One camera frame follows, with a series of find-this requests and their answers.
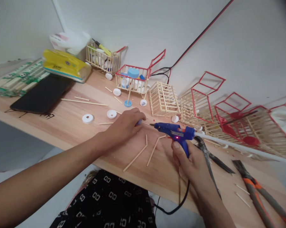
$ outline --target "black phone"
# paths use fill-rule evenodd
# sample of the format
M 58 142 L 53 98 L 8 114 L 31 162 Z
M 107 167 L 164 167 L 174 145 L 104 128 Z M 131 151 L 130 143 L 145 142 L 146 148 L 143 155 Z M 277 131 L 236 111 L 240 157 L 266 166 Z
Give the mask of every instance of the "black phone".
M 11 104 L 10 109 L 35 114 L 48 114 L 74 83 L 75 81 L 70 78 L 50 74 Z

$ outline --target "red wire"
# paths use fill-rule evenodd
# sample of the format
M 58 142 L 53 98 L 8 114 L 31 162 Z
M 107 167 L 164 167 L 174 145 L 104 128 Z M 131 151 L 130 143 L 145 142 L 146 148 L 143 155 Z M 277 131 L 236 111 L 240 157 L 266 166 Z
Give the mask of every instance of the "red wire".
M 181 57 L 177 60 L 177 62 L 175 62 L 175 64 L 172 67 L 167 67 L 169 70 L 169 76 L 168 78 L 170 78 L 171 76 L 171 72 L 172 72 L 172 68 L 183 58 L 183 56 L 191 49 L 191 47 L 197 43 L 197 41 L 203 36 L 204 33 L 206 33 L 206 31 L 212 26 L 212 24 L 215 23 L 215 21 L 220 17 L 221 14 L 223 14 L 223 12 L 228 8 L 228 6 L 233 2 L 234 0 L 230 0 L 230 2 L 221 10 L 221 12 L 213 19 L 213 21 L 205 28 L 205 30 L 197 37 L 197 39 L 187 48 L 187 50 L 181 55 Z

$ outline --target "bamboo skewer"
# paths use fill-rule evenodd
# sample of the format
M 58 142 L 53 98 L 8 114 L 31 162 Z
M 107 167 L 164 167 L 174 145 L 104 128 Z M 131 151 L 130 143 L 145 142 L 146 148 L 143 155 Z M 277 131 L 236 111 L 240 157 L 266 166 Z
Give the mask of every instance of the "bamboo skewer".
M 235 184 L 238 188 L 240 188 L 241 190 L 243 190 L 245 193 L 247 193 L 247 194 L 249 194 L 250 195 L 250 193 L 247 191 L 247 190 L 245 190 L 245 189 L 243 189 L 242 187 L 240 187 L 238 184 Z
M 148 162 L 147 162 L 147 165 L 146 165 L 146 166 L 148 166 L 148 165 L 149 165 L 150 160 L 152 159 L 153 153 L 155 152 L 155 149 L 156 149 L 156 146 L 157 146 L 157 144 L 158 144 L 159 139 L 164 138 L 165 136 L 166 136 L 166 135 L 164 135 L 164 136 L 161 136 L 161 137 L 158 137 L 158 138 L 157 138 L 156 143 L 155 143 L 155 146 L 153 147 L 152 154 L 150 155 L 149 160 L 148 160 Z
M 110 123 L 99 123 L 99 125 L 106 125 L 106 124 L 113 124 L 113 122 L 110 122 Z
M 102 105 L 102 106 L 108 106 L 106 104 L 98 104 L 98 103 L 92 103 L 92 102 L 86 102 L 86 101 L 77 101 L 77 100 L 70 100 L 70 99 L 64 99 L 62 98 L 61 100 L 65 100 L 65 101 L 73 101 L 73 102 L 78 102 L 78 103 L 85 103 L 85 104 L 91 104 L 91 105 Z
M 108 91 L 112 92 L 109 88 L 105 87 Z
M 121 104 L 123 104 L 122 101 L 120 101 L 118 98 L 115 97 L 115 99 L 116 99 L 117 101 L 119 101 Z
M 237 192 L 235 193 L 249 208 L 251 208 L 250 205 Z
M 80 97 L 74 97 L 74 98 L 90 101 L 89 99 L 86 99 L 86 98 L 80 98 Z
M 147 145 L 147 135 L 145 135 L 145 146 L 143 147 L 143 149 L 137 154 L 137 156 L 134 157 L 134 159 L 125 167 L 125 169 L 123 170 L 123 172 L 125 172 L 130 166 L 131 164 L 140 156 L 140 154 L 145 150 L 145 148 L 148 146 Z

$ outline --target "blue bottle cap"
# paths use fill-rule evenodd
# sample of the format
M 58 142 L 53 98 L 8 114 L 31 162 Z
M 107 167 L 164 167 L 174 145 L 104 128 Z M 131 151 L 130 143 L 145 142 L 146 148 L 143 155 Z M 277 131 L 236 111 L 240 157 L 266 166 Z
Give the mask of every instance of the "blue bottle cap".
M 128 100 L 125 100 L 125 101 L 124 101 L 124 105 L 125 105 L 125 107 L 128 107 L 128 108 L 131 107 L 131 105 L 132 105 L 131 100 L 129 100 L 129 101 L 128 101 Z
M 129 68 L 127 74 L 128 74 L 128 77 L 130 77 L 130 78 L 138 78 L 139 77 L 139 70 L 136 68 Z

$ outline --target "pliers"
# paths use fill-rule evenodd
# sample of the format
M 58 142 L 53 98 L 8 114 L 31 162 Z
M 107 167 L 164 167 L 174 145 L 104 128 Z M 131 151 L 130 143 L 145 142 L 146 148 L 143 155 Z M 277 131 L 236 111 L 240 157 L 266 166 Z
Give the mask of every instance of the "pliers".
M 240 160 L 233 161 L 235 167 L 241 174 L 241 177 L 250 193 L 250 197 L 253 201 L 253 204 L 259 213 L 261 219 L 263 220 L 265 226 L 267 228 L 274 228 L 274 224 L 263 206 L 263 203 L 260 200 L 257 191 L 269 202 L 269 204 L 274 208 L 274 210 L 279 214 L 279 216 L 285 221 L 286 223 L 286 212 L 284 209 L 278 204 L 278 202 L 254 179 L 249 172 L 245 169 L 243 163 Z

